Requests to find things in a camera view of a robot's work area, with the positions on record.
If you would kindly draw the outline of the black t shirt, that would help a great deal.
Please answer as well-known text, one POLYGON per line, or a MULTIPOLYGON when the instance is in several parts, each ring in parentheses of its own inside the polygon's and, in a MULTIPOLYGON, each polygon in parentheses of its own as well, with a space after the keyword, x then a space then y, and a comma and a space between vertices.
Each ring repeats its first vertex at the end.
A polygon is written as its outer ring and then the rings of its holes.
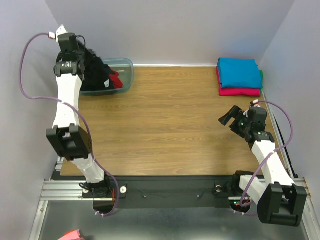
POLYGON ((87 49, 78 40, 79 63, 82 86, 81 92, 98 92, 114 89, 114 84, 109 75, 112 70, 103 63, 92 49, 87 49))

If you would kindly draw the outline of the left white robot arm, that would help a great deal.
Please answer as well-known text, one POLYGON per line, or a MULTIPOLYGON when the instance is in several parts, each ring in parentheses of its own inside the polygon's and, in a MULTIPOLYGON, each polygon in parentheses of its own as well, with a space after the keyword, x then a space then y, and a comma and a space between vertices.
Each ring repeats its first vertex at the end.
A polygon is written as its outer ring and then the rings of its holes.
POLYGON ((86 178, 79 186, 93 198, 104 198, 111 193, 108 175, 97 164, 93 141, 79 114, 81 87, 100 89, 109 79, 106 65, 84 42, 71 32, 56 37, 60 52, 54 66, 58 87, 56 115, 46 137, 58 156, 72 162, 86 178))

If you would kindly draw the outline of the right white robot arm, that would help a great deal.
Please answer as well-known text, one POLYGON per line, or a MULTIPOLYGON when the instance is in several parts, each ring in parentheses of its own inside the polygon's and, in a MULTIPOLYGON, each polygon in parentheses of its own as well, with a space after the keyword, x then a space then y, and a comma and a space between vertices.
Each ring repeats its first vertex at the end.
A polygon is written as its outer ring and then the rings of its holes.
POLYGON ((241 195, 232 204, 235 211, 246 214, 251 204, 257 205, 261 223, 298 227, 307 199, 304 187, 297 186, 278 155, 273 135, 266 131, 267 110, 253 101, 247 111, 233 106, 219 118, 222 125, 233 119, 230 130, 243 138, 256 157, 256 172, 237 171, 230 182, 231 192, 241 195))

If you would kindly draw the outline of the folded pink t shirt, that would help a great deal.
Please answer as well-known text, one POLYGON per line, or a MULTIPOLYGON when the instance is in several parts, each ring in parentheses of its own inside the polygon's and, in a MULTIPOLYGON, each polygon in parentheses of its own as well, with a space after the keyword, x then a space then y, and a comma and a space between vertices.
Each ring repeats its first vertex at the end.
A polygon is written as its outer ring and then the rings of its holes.
POLYGON ((219 68, 216 67, 216 76, 218 81, 218 91, 220 96, 249 96, 249 97, 259 97, 261 95, 261 90, 259 88, 222 88, 220 81, 219 68))

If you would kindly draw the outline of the folded blue t shirt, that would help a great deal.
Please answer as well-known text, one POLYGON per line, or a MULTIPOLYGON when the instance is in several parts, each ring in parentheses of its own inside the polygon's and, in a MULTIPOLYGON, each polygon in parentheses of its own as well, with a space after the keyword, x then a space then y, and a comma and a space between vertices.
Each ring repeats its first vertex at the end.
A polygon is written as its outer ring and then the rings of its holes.
POLYGON ((225 88, 261 89, 262 77, 254 59, 220 57, 217 62, 220 86, 225 88))

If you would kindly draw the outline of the folded green t shirt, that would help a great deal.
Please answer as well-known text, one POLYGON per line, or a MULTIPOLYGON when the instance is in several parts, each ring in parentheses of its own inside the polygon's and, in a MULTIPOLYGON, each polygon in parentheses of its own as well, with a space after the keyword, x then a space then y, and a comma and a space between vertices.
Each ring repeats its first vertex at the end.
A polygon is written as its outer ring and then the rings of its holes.
POLYGON ((259 70, 259 73, 260 73, 260 78, 261 78, 261 88, 260 88, 260 90, 262 90, 263 89, 264 73, 263 73, 262 70, 259 70))

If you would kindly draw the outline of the clear blue plastic bin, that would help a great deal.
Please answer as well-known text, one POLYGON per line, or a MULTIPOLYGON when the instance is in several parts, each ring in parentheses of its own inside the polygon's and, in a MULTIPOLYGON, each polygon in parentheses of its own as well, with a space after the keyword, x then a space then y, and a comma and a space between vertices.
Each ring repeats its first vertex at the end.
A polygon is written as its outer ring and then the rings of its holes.
POLYGON ((134 82, 134 66, 131 60, 127 58, 106 58, 102 59, 105 65, 108 65, 113 71, 116 71, 119 75, 118 78, 121 80, 123 86, 117 89, 106 89, 99 91, 80 91, 82 96, 109 96, 115 94, 126 93, 130 90, 134 82))

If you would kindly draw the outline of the red t shirt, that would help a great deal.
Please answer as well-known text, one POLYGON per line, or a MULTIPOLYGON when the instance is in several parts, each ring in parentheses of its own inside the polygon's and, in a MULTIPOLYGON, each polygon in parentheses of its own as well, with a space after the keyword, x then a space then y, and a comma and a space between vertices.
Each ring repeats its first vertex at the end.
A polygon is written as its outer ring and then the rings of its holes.
POLYGON ((119 78, 119 73, 117 71, 111 70, 111 73, 108 76, 113 84, 114 89, 121 89, 124 86, 123 82, 119 78))

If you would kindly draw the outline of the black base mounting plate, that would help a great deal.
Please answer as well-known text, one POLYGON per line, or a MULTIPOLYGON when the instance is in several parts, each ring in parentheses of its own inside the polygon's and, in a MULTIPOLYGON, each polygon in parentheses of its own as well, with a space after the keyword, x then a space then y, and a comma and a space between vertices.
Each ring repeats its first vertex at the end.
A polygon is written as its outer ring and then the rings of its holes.
POLYGON ((119 209, 229 208, 240 194, 230 175, 117 176, 119 209))

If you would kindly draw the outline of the pink cloth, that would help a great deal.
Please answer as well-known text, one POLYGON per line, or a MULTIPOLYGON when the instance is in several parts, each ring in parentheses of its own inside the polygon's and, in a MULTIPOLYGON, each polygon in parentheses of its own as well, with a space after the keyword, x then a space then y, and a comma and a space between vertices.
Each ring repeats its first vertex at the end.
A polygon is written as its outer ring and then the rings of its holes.
POLYGON ((72 230, 69 232, 66 232, 62 237, 60 237, 58 240, 82 240, 80 230, 72 230))

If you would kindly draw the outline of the aluminium frame rail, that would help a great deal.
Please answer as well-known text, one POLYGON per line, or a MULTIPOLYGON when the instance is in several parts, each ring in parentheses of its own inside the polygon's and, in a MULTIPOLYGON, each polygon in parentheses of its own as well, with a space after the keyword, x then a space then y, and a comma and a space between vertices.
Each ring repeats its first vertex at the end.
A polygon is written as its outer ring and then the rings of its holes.
POLYGON ((41 201, 81 201, 83 189, 79 180, 46 180, 43 183, 41 201))

